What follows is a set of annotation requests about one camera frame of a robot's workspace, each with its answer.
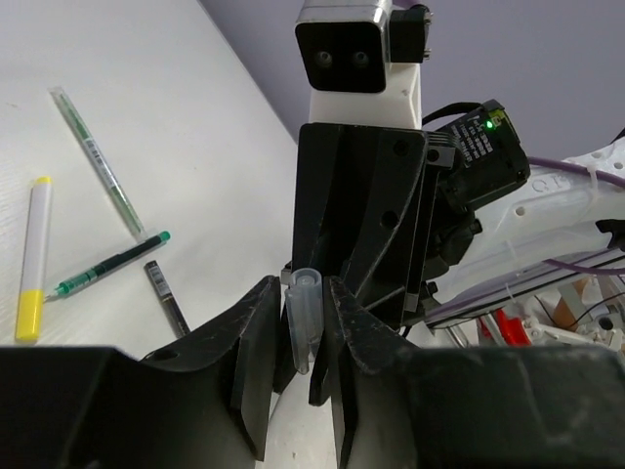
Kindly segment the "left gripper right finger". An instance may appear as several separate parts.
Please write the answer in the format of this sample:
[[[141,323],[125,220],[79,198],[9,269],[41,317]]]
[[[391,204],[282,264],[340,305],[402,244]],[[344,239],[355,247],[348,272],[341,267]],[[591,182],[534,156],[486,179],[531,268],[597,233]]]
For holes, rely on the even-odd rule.
[[[620,468],[624,362],[597,346],[420,348],[323,286],[341,468]]]

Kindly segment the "clear pen cap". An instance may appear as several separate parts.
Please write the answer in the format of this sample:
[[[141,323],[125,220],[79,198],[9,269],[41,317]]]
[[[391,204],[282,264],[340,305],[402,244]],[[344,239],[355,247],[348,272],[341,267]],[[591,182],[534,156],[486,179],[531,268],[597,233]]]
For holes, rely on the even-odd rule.
[[[322,275],[312,268],[294,271],[285,290],[285,306],[295,369],[306,375],[316,358],[324,330]]]

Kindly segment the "green fineliner pen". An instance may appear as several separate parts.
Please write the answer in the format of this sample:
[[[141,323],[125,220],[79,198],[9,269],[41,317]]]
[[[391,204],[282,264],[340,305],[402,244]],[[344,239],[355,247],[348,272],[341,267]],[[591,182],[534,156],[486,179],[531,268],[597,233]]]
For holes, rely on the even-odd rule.
[[[44,296],[44,300],[51,301],[71,296],[88,285],[143,257],[148,252],[165,245],[170,239],[171,234],[167,231],[151,236],[123,252],[102,260],[86,271],[61,281],[51,292]]]

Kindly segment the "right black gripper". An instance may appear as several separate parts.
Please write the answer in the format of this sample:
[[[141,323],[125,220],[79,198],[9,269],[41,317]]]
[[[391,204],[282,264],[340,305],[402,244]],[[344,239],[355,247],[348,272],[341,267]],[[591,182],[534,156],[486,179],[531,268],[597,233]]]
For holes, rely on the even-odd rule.
[[[309,123],[297,154],[291,267],[339,277],[358,303],[391,327],[408,323],[414,249],[427,238],[420,208],[437,132]]]

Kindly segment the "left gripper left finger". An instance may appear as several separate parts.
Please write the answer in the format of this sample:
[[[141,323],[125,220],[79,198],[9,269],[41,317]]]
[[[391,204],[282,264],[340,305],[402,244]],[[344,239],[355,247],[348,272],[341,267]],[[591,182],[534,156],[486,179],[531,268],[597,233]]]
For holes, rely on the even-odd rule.
[[[265,457],[281,286],[267,276],[136,360],[110,347],[1,351],[5,468],[252,468]]]

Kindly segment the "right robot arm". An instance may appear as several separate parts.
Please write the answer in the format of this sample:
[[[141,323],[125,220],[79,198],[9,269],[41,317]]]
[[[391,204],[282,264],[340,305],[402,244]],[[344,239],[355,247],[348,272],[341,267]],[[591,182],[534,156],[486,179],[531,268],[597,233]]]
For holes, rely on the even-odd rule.
[[[503,106],[435,131],[301,129],[294,269],[340,277],[388,325],[443,326],[624,258],[624,143],[529,157]],[[606,256],[607,262],[601,263]]]

